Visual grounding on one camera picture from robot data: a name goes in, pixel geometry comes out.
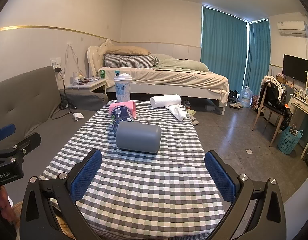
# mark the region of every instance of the table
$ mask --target table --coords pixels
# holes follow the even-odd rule
[[[293,117],[296,114],[297,109],[302,110],[305,114],[308,115],[308,103],[306,103],[306,101],[298,98],[297,96],[295,96],[293,94],[291,94],[291,100],[289,101],[288,105],[289,105],[290,108],[291,108],[291,106],[293,106],[293,109],[291,108],[291,112],[293,113]],[[307,144],[306,144],[306,146],[305,146],[305,148],[302,152],[301,159],[304,158],[304,155],[306,153],[307,148],[308,148],[308,142],[307,142]]]
[[[89,90],[90,92],[92,92],[97,88],[104,87],[104,93],[106,94],[106,88],[105,88],[106,81],[107,78],[100,78],[99,80],[88,82],[81,85],[70,84],[66,86],[65,89],[77,89],[77,90],[81,89],[81,90]]]
[[[160,150],[156,155],[119,150],[108,114],[115,102],[108,102],[78,130],[40,179],[69,172],[92,148],[100,149],[102,165],[76,202],[100,236],[206,239],[224,210],[192,122],[178,121],[165,107],[154,109],[150,102],[135,101],[135,121],[162,128]]]

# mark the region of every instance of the sofa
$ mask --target sofa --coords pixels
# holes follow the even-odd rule
[[[14,203],[23,200],[29,179],[39,176],[55,155],[77,130],[108,101],[105,94],[85,90],[66,90],[66,95],[83,114],[75,121],[72,114],[52,120],[69,112],[58,112],[61,95],[52,66],[39,68],[0,82],[0,128],[10,123],[16,127],[13,135],[0,141],[0,149],[9,148],[33,132],[41,136],[41,144],[24,157],[24,177],[5,185]]]

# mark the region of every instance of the blue gripper pad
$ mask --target blue gripper pad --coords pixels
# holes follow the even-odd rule
[[[236,196],[235,184],[210,152],[205,154],[205,167],[224,200],[233,203]]]
[[[71,183],[70,197],[73,202],[81,200],[102,164],[102,154],[96,150]]]
[[[15,125],[9,124],[0,129],[0,141],[15,133]]]

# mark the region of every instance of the green can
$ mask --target green can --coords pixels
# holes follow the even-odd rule
[[[101,70],[101,72],[100,72],[100,78],[105,78],[105,70]]]

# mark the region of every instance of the gold wall trim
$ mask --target gold wall trim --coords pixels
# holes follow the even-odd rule
[[[15,29],[53,29],[53,30],[61,30],[61,31],[68,31],[68,32],[86,34],[86,35],[90,35],[90,36],[94,36],[94,37],[97,37],[97,38],[107,40],[107,38],[105,38],[105,37],[98,36],[98,35],[91,34],[91,33],[81,32],[81,31],[67,29],[67,28],[44,26],[44,25],[16,25],[16,26],[9,26],[9,27],[1,27],[0,32],[1,31],[8,31],[8,30],[15,30]],[[123,44],[123,43],[162,43],[162,44],[181,45],[181,46],[187,46],[187,47],[193,47],[193,48],[201,48],[201,47],[192,46],[192,45],[169,43],[169,42],[150,42],[150,41],[125,41],[125,42],[120,42],[120,41],[115,41],[115,40],[112,40],[112,39],[111,39],[111,41],[121,43],[121,44]]]
[[[283,67],[281,67],[281,66],[276,66],[276,65],[273,65],[273,64],[270,64],[270,66],[283,68]]]

